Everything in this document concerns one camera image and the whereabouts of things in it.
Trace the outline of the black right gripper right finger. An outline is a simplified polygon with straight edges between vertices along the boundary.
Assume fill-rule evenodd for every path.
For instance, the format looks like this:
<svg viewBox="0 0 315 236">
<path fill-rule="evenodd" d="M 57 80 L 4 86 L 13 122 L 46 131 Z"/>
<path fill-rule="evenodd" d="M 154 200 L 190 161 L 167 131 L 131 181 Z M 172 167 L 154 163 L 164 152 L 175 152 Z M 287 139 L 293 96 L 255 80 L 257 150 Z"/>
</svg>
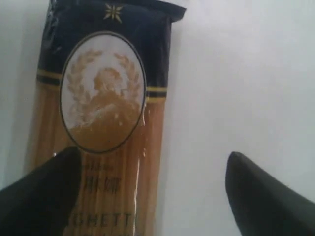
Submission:
<svg viewBox="0 0 315 236">
<path fill-rule="evenodd" d="M 315 234 L 315 204 L 240 152 L 228 157 L 225 190 L 243 236 Z"/>
</svg>

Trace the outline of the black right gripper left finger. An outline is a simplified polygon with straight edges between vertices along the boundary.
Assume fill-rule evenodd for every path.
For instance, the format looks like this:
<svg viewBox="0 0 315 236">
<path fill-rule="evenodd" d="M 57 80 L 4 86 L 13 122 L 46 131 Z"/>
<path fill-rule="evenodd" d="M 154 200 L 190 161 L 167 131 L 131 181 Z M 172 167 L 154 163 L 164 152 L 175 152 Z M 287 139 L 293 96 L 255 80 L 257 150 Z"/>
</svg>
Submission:
<svg viewBox="0 0 315 236">
<path fill-rule="evenodd" d="M 0 192 L 2 236 L 61 236 L 79 194 L 82 157 L 66 147 Z"/>
</svg>

